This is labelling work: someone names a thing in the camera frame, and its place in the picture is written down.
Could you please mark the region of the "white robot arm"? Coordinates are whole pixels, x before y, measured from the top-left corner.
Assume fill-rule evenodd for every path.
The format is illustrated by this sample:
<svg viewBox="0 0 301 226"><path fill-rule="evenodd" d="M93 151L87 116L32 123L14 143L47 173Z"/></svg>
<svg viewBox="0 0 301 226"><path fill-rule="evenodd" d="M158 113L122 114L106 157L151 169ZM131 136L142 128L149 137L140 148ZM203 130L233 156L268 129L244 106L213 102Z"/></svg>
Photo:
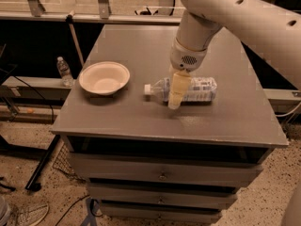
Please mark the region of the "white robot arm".
<svg viewBox="0 0 301 226"><path fill-rule="evenodd" d="M181 0L185 7L172 43L168 107L177 109L213 36L223 27L301 88L301 15L262 0Z"/></svg>

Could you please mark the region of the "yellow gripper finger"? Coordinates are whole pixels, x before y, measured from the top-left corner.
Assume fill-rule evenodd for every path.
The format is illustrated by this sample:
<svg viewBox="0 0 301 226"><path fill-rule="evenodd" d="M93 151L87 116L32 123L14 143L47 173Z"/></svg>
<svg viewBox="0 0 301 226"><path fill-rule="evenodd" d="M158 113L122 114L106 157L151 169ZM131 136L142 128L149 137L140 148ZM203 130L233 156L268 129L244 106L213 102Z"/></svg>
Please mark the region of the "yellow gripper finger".
<svg viewBox="0 0 301 226"><path fill-rule="evenodd" d="M187 71L179 71L173 74L168 97L168 107L170 109L180 107L183 96L191 84L191 79L192 77Z"/></svg>

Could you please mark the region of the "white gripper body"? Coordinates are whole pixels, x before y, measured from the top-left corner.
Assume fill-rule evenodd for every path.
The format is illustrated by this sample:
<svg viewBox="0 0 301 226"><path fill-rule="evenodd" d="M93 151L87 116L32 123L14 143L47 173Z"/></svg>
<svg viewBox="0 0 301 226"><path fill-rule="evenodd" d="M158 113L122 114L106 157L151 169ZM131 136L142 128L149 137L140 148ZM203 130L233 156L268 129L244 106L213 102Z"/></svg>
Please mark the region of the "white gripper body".
<svg viewBox="0 0 301 226"><path fill-rule="evenodd" d="M201 65L207 50L191 51L183 47L177 39L172 42L170 50L171 66L179 71L195 71Z"/></svg>

